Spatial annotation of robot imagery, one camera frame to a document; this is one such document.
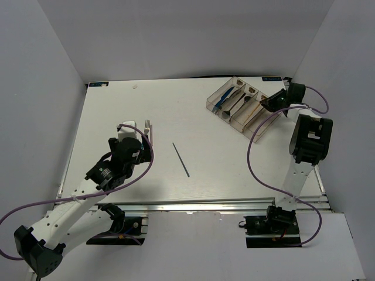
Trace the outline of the black steak knife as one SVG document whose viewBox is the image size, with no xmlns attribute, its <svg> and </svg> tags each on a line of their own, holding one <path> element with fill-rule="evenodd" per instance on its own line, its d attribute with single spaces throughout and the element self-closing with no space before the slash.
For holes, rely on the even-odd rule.
<svg viewBox="0 0 375 281">
<path fill-rule="evenodd" d="M 236 96 L 238 96 L 238 95 L 241 94 L 242 92 L 243 92 L 243 91 L 242 91 L 241 89 L 235 90 L 235 92 L 233 92 L 233 93 L 231 94 L 231 96 L 227 97 L 227 98 L 223 101 L 222 105 L 224 105 L 226 102 L 230 102 L 231 100 L 233 100 Z"/>
</svg>

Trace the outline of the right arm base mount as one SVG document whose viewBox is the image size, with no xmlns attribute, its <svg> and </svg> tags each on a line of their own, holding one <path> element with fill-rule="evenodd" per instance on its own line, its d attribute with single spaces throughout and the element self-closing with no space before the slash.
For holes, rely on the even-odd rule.
<svg viewBox="0 0 375 281">
<path fill-rule="evenodd" d="M 238 223 L 245 230 L 249 249 L 301 247 L 296 212 L 268 206 L 266 215 L 249 215 Z"/>
</svg>

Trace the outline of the blue chopstick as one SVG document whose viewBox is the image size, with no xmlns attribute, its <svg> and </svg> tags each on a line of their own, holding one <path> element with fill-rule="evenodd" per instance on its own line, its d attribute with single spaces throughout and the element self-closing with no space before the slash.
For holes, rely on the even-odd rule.
<svg viewBox="0 0 375 281">
<path fill-rule="evenodd" d="M 177 154 L 177 156 L 179 158 L 179 161 L 180 161 L 180 163 L 181 163 L 181 165 L 182 165 L 182 167 L 183 167 L 183 169 L 184 169 L 187 177 L 190 177 L 190 173 L 188 172 L 188 169 L 187 169 L 185 163 L 183 162 L 183 159 L 182 159 L 182 157 L 181 157 L 181 155 L 180 155 L 180 153 L 179 153 L 176 145 L 174 144 L 174 142 L 172 142 L 172 145 L 173 145 L 173 148 L 174 148 L 174 150 L 175 150 L 175 152 L 176 152 L 176 154 Z"/>
</svg>

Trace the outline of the green handled fork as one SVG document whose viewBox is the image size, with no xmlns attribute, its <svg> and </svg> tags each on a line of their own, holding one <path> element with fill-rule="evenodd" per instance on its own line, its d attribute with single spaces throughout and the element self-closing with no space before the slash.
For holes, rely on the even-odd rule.
<svg viewBox="0 0 375 281">
<path fill-rule="evenodd" d="M 145 120 L 144 134 L 148 135 L 151 131 L 151 121 L 149 119 Z"/>
</svg>

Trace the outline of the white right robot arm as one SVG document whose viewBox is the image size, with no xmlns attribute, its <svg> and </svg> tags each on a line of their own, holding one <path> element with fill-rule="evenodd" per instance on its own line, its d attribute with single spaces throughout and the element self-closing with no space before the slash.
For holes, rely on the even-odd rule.
<svg viewBox="0 0 375 281">
<path fill-rule="evenodd" d="M 329 151 L 333 121 L 317 115 L 302 103 L 306 89 L 308 87 L 303 84 L 290 83 L 287 90 L 280 90 L 261 101 L 261 105 L 272 113 L 285 108 L 284 115 L 295 122 L 289 143 L 291 161 L 281 187 L 282 192 L 267 208 L 264 219 L 265 228 L 273 234 L 293 223 L 297 199 L 305 182 Z"/>
</svg>

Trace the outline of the black spoon long handle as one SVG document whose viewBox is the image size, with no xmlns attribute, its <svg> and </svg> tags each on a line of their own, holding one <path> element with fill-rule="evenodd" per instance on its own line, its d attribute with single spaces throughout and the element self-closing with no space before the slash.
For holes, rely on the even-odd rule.
<svg viewBox="0 0 375 281">
<path fill-rule="evenodd" d="M 242 96 L 231 106 L 230 109 L 227 109 L 225 111 L 222 112 L 221 116 L 222 118 L 224 119 L 227 119 L 230 117 L 231 115 L 231 110 L 241 101 L 241 99 L 246 95 L 246 93 L 242 94 Z"/>
</svg>

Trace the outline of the orange chopstick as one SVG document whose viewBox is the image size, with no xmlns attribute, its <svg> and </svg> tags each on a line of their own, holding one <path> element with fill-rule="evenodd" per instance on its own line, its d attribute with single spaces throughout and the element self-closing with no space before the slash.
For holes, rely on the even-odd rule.
<svg viewBox="0 0 375 281">
<path fill-rule="evenodd" d="M 244 132 L 246 126 L 248 125 L 248 123 L 250 122 L 252 116 L 254 115 L 254 113 L 256 112 L 256 110 L 260 107 L 260 105 L 261 105 L 261 103 L 258 103 L 258 105 L 257 105 L 257 106 L 252 110 L 252 112 L 249 114 L 249 116 L 248 116 L 248 118 L 246 119 L 245 124 L 244 124 L 244 126 L 243 126 L 243 128 L 242 128 L 242 130 L 241 130 L 242 132 Z"/>
</svg>

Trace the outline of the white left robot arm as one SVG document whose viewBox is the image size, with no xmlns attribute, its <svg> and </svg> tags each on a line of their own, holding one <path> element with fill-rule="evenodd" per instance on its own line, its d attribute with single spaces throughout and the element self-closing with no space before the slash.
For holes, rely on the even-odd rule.
<svg viewBox="0 0 375 281">
<path fill-rule="evenodd" d="M 132 176 L 134 167 L 152 161 L 147 136 L 141 139 L 110 138 L 110 153 L 86 173 L 66 203 L 59 204 L 45 218 L 14 232 L 18 254 L 43 278 L 51 274 L 76 246 L 97 234 L 124 230 L 125 213 L 113 203 L 104 204 L 83 223 L 79 219 L 94 205 Z"/>
</svg>

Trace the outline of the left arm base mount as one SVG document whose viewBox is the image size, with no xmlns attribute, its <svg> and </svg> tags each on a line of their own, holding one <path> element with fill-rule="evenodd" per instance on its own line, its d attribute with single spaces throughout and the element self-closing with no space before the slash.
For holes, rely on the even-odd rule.
<svg viewBox="0 0 375 281">
<path fill-rule="evenodd" d="M 113 203 L 99 205 L 97 211 L 110 215 L 111 226 L 109 230 L 90 238 L 86 242 L 87 245 L 143 245 L 147 234 L 148 217 L 138 214 L 128 215 Z"/>
</svg>

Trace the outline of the blue knife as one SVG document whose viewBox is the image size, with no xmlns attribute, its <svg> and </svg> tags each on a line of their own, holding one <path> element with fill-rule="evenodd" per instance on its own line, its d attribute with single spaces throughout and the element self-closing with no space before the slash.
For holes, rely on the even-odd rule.
<svg viewBox="0 0 375 281">
<path fill-rule="evenodd" d="M 221 104 L 226 100 L 226 98 L 228 97 L 228 95 L 232 92 L 232 90 L 234 89 L 234 86 L 230 87 L 219 99 L 219 101 L 215 104 L 215 107 L 216 108 L 219 108 L 221 106 Z"/>
</svg>

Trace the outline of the orange chopstick crosswise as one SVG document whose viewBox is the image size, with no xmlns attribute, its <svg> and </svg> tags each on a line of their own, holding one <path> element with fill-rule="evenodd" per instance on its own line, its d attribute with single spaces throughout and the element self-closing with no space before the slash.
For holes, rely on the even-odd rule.
<svg viewBox="0 0 375 281">
<path fill-rule="evenodd" d="M 263 107 L 260 105 L 260 107 L 256 110 L 256 112 L 254 113 L 254 115 L 252 116 L 250 122 L 248 123 L 247 126 L 249 126 L 249 124 L 256 118 L 256 116 L 259 114 L 259 112 L 263 109 Z"/>
</svg>

